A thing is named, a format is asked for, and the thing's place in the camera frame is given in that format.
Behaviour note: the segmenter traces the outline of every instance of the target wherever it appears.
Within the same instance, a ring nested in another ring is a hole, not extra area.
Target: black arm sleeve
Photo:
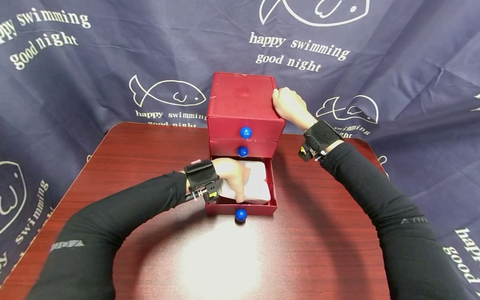
[[[26,299],[115,299],[112,269],[117,250],[141,224],[183,203],[186,181],[183,173],[163,175],[74,214]]]
[[[392,299],[466,299],[425,215],[357,149],[342,143],[321,163],[375,226]]]

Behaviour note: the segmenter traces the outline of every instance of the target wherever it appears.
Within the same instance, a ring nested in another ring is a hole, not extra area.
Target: box lid
[[[272,76],[216,72],[207,117],[282,120],[272,103]]]

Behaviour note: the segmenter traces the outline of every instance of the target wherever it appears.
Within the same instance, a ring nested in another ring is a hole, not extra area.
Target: left hand
[[[243,188],[250,176],[250,168],[247,168],[235,159],[226,157],[214,159],[212,163],[215,167],[216,174],[220,178],[225,178],[237,195],[237,203],[245,201]]]

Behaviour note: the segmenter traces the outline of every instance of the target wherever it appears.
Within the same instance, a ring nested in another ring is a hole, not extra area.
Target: cable
[[[192,194],[188,194],[187,198],[185,199],[185,202],[188,202],[190,200],[196,199],[196,198],[201,198],[203,199],[203,194],[207,192],[207,189],[201,189],[198,191],[194,191]]]

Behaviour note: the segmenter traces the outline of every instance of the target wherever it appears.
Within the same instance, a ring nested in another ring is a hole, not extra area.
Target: hand
[[[216,174],[220,178],[225,178],[229,186],[237,195],[237,203],[245,201],[243,188],[250,176],[250,168],[247,168],[240,162],[232,158],[217,158],[212,160]]]
[[[317,119],[308,112],[305,101],[288,87],[275,89],[272,99],[276,112],[302,131],[306,131],[317,122]]]

